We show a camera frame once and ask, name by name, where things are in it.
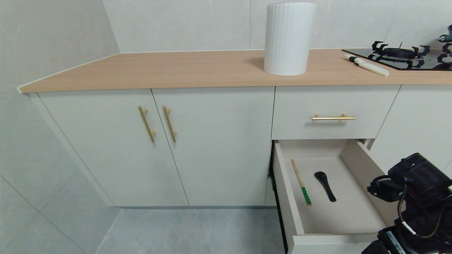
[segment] cable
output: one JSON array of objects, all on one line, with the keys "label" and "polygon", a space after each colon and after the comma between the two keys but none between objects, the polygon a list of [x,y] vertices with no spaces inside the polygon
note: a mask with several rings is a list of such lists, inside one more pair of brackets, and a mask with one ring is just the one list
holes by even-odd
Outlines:
[{"label": "cable", "polygon": [[406,192],[407,192],[407,186],[406,186],[406,180],[405,180],[405,186],[403,188],[402,197],[400,198],[399,203],[397,204],[397,213],[399,214],[399,218],[402,221],[403,226],[405,226],[406,229],[408,229],[413,235],[415,235],[417,237],[420,237],[420,238],[430,238],[430,237],[432,237],[438,231],[439,224],[441,223],[441,219],[443,218],[443,214],[444,214],[444,211],[446,210],[446,208],[444,208],[441,211],[441,214],[439,215],[436,227],[435,227],[435,229],[433,230],[433,232],[431,234],[429,234],[429,235],[418,235],[402,218],[402,212],[401,212],[401,210],[402,210],[402,203],[405,200]]}]

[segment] black spoon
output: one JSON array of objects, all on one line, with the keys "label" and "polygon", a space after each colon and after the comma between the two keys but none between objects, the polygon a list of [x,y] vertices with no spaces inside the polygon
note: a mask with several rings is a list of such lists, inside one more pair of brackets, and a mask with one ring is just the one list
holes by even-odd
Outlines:
[{"label": "black spoon", "polygon": [[331,202],[336,202],[336,198],[334,197],[333,192],[331,191],[330,185],[328,184],[328,178],[326,177],[326,174],[322,171],[315,172],[314,173],[315,178],[319,180],[319,182],[323,185],[325,188],[326,194],[328,195],[328,198]]}]

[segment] black glass cooktop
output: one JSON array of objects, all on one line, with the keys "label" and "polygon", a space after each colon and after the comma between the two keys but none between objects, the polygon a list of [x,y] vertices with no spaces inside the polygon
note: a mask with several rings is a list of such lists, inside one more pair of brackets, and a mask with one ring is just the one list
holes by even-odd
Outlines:
[{"label": "black glass cooktop", "polygon": [[376,41],[372,48],[350,48],[342,51],[360,56],[386,66],[407,71],[452,71],[451,43],[443,49],[431,50],[428,46],[412,49],[387,48],[387,44]]}]

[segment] label sticker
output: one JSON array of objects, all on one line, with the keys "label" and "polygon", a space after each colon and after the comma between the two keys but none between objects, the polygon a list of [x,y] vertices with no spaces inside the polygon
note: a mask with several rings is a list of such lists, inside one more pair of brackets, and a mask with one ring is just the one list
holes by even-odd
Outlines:
[{"label": "label sticker", "polygon": [[392,234],[391,231],[387,231],[386,234],[388,235],[389,239],[391,240],[392,244],[394,244],[395,248],[400,254],[406,254],[406,252],[403,250],[402,246],[400,245],[399,241],[397,241],[396,237]]}]

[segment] drawer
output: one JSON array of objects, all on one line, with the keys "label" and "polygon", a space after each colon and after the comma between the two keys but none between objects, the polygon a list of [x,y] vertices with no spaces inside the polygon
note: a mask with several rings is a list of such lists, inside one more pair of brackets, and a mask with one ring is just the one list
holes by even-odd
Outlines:
[{"label": "drawer", "polygon": [[[291,164],[311,198],[308,206]],[[323,171],[337,199],[330,202],[314,173]],[[361,253],[392,226],[397,204],[366,191],[385,173],[356,140],[283,140],[273,146],[273,174],[290,254]]]},{"label": "drawer", "polygon": [[[273,112],[273,140],[375,138],[399,85],[278,86]],[[317,120],[341,117],[356,120]]]}]

